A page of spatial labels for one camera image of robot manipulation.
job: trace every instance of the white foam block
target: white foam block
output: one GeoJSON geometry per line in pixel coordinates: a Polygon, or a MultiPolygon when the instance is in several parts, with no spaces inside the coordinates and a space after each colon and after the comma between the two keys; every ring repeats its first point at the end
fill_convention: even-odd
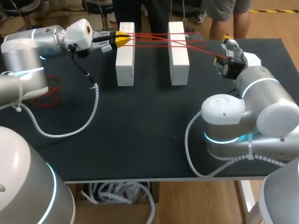
{"type": "MultiPolygon", "coordinates": [[[[183,22],[169,22],[168,24],[168,39],[179,41],[180,43],[186,44],[184,34],[173,34],[173,33],[184,33],[183,22]]],[[[173,47],[182,46],[182,44],[176,42],[168,42],[169,50],[169,64],[170,64],[170,75],[172,85],[187,85],[188,74],[189,74],[189,57],[187,48],[173,47]]]]}
{"type": "MultiPolygon", "coordinates": [[[[135,27],[133,22],[121,22],[120,31],[134,33],[135,27]]],[[[135,41],[129,41],[126,45],[135,45],[135,41]]],[[[120,47],[116,55],[116,75],[118,86],[133,86],[134,83],[134,57],[135,46],[120,47]]]]}

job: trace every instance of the person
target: person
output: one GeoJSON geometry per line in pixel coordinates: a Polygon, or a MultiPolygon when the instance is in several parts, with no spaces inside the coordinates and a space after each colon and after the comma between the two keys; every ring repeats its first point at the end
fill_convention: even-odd
{"type": "Polygon", "coordinates": [[[228,33],[229,19],[234,15],[234,38],[244,39],[250,25],[249,9],[252,0],[205,0],[207,15],[213,19],[211,40],[222,40],[228,33]]]}
{"type": "Polygon", "coordinates": [[[168,0],[113,0],[114,14],[118,27],[120,22],[134,22],[135,32],[142,27],[141,4],[148,11],[152,33],[168,33],[168,0]]]}

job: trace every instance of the red string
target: red string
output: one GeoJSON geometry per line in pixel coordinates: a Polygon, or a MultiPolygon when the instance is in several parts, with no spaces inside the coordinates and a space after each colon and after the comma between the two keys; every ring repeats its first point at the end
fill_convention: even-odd
{"type": "Polygon", "coordinates": [[[135,37],[148,37],[148,38],[155,38],[155,39],[164,40],[164,41],[170,41],[170,42],[174,42],[174,43],[178,43],[178,44],[181,44],[183,46],[186,46],[187,48],[192,48],[192,49],[201,51],[201,52],[209,54],[209,55],[213,55],[213,56],[217,56],[217,57],[221,57],[221,58],[227,58],[226,56],[219,55],[219,54],[216,54],[216,53],[208,51],[208,50],[203,50],[203,49],[194,47],[192,45],[183,44],[181,41],[178,42],[178,41],[173,41],[173,40],[169,40],[169,39],[166,39],[166,38],[162,38],[162,37],[158,37],[158,36],[150,36],[150,35],[135,35],[135,37]]]}
{"type": "MultiPolygon", "coordinates": [[[[140,47],[140,48],[168,48],[165,45],[124,45],[123,47],[140,47]]],[[[186,46],[172,46],[172,48],[187,48],[186,46]]]]}
{"type": "MultiPolygon", "coordinates": [[[[151,39],[131,39],[132,41],[146,41],[146,42],[163,42],[162,40],[151,40],[151,39]]],[[[203,40],[185,40],[185,42],[205,42],[203,40]]]]}
{"type": "Polygon", "coordinates": [[[186,32],[186,33],[159,33],[159,34],[153,34],[153,33],[127,33],[127,34],[138,34],[138,35],[168,35],[168,34],[196,34],[200,33],[199,31],[194,32],[186,32]]]}
{"type": "Polygon", "coordinates": [[[40,97],[34,98],[34,99],[32,99],[32,100],[29,101],[30,103],[32,103],[32,104],[34,104],[36,106],[44,106],[44,107],[45,106],[53,106],[54,104],[56,104],[58,102],[58,100],[60,98],[59,91],[58,91],[59,86],[60,86],[59,79],[56,76],[46,76],[46,78],[56,79],[57,80],[57,86],[56,87],[49,87],[49,90],[51,90],[50,92],[47,92],[46,94],[44,94],[44,95],[42,95],[40,97]],[[57,98],[53,102],[51,102],[49,104],[39,104],[39,103],[35,102],[35,100],[45,98],[45,97],[47,97],[49,95],[52,95],[55,92],[57,93],[57,98]]]}

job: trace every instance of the black tabletop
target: black tabletop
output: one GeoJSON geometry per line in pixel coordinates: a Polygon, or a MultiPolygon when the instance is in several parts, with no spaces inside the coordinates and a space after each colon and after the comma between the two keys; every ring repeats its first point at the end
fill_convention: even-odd
{"type": "MultiPolygon", "coordinates": [[[[299,104],[298,72],[280,39],[238,41],[255,53],[299,104]]],[[[220,42],[207,49],[221,53],[220,42]]],[[[118,87],[115,52],[92,52],[77,59],[100,86],[100,103],[91,124],[65,139],[49,139],[34,128],[25,111],[2,111],[0,125],[22,135],[64,181],[194,177],[184,148],[185,129],[211,95],[233,89],[231,80],[217,74],[214,57],[189,49],[187,86],[171,86],[167,48],[136,48],[133,87],[118,87]]],[[[60,100],[42,108],[26,103],[42,130],[63,134],[79,129],[88,120],[94,90],[69,57],[44,60],[46,75],[59,77],[60,100]]],[[[222,161],[206,150],[203,122],[198,119],[189,135],[190,156],[196,169],[209,174],[222,161]]],[[[241,161],[218,176],[261,176],[277,169],[263,161],[241,161]]]]}

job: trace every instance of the gray shorts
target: gray shorts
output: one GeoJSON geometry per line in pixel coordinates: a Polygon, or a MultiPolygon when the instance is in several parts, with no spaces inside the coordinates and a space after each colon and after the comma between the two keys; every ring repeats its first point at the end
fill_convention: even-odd
{"type": "Polygon", "coordinates": [[[216,21],[228,21],[232,14],[242,14],[250,9],[252,0],[204,0],[204,9],[216,21]]]}

